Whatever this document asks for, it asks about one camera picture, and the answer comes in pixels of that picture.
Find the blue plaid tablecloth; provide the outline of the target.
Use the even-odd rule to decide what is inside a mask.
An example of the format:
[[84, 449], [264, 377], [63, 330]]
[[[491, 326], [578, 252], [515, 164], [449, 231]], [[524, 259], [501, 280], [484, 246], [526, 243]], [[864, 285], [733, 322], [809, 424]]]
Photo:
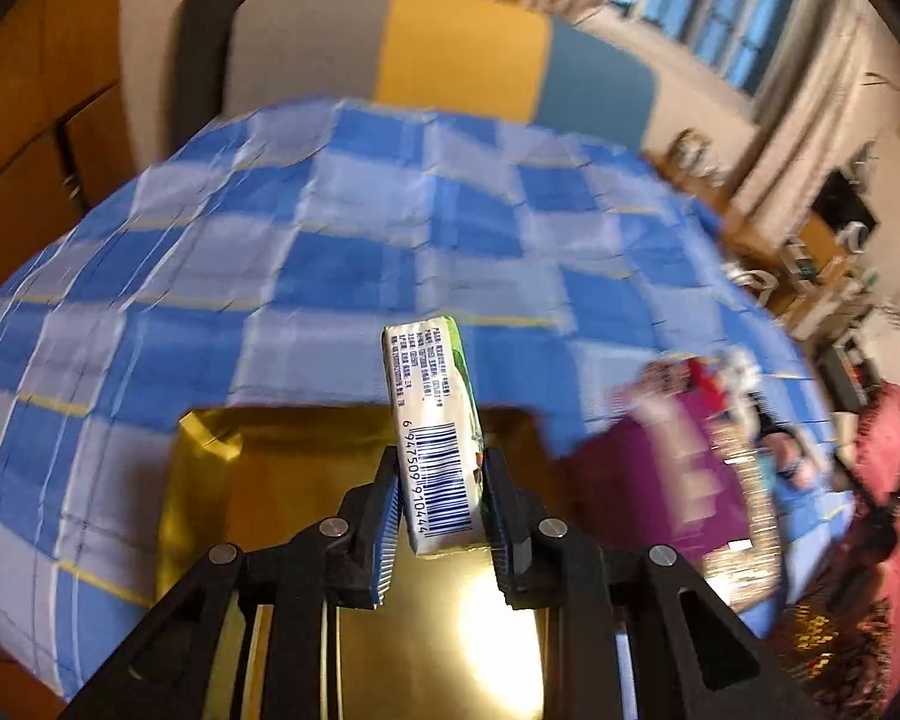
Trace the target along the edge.
[[795, 343], [632, 149], [308, 99], [205, 128], [0, 286], [0, 644], [56, 694], [154, 589], [178, 418], [385, 398], [392, 323], [448, 314], [476, 398], [564, 454], [658, 356], [749, 349], [769, 413], [832, 422]]

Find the wooden side table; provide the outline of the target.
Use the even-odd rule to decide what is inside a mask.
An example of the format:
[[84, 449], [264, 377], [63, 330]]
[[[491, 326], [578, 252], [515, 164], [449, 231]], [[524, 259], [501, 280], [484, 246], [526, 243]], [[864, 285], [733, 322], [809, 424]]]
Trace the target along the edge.
[[663, 153], [645, 149], [642, 158], [649, 161], [663, 181], [673, 185], [678, 192], [691, 195], [718, 218], [718, 240], [741, 259], [756, 263], [764, 270], [781, 270], [784, 266], [779, 250], [764, 241], [746, 216], [731, 203], [731, 193], [723, 186], [713, 185], [702, 179], [679, 171]]

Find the gold metal tray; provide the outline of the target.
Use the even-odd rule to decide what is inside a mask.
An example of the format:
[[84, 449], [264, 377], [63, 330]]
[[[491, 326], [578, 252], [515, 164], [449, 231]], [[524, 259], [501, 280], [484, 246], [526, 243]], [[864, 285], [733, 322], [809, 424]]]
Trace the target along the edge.
[[[159, 525], [157, 593], [214, 544], [284, 543], [372, 481], [397, 436], [388, 406], [234, 406], [180, 419]], [[538, 718], [533, 613], [510, 610], [487, 548], [398, 544], [385, 603], [340, 614], [347, 718]]]

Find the ornate silver tissue box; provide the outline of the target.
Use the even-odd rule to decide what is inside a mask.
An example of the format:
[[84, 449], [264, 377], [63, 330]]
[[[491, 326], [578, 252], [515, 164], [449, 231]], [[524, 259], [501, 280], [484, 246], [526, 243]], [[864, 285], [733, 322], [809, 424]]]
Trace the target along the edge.
[[781, 588], [782, 541], [774, 500], [758, 454], [728, 419], [712, 423], [713, 448], [735, 475], [745, 503], [746, 535], [702, 557], [702, 575], [733, 611], [749, 610]]

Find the grey yellow blue headboard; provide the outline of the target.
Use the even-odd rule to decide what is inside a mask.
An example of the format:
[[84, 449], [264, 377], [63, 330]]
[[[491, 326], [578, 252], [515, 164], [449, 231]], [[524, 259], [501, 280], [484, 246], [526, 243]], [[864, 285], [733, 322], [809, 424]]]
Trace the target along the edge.
[[560, 18], [491, 0], [247, 0], [230, 36], [226, 114], [305, 96], [497, 117], [637, 149], [656, 76]]

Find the purple cardboard box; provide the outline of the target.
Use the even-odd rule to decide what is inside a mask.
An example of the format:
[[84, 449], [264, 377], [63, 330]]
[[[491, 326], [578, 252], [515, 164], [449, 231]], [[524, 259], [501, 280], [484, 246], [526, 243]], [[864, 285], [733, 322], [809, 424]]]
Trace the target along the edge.
[[689, 561], [748, 538], [748, 504], [711, 416], [696, 390], [644, 395], [582, 442], [564, 460], [580, 527], [606, 546], [669, 544]]

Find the tissue pack with barcode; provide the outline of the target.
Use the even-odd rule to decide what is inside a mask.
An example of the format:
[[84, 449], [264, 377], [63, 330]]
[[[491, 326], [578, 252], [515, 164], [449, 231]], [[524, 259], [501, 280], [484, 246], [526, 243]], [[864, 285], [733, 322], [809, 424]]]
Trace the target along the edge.
[[457, 322], [391, 325], [382, 348], [411, 550], [436, 557], [479, 546], [484, 436]]

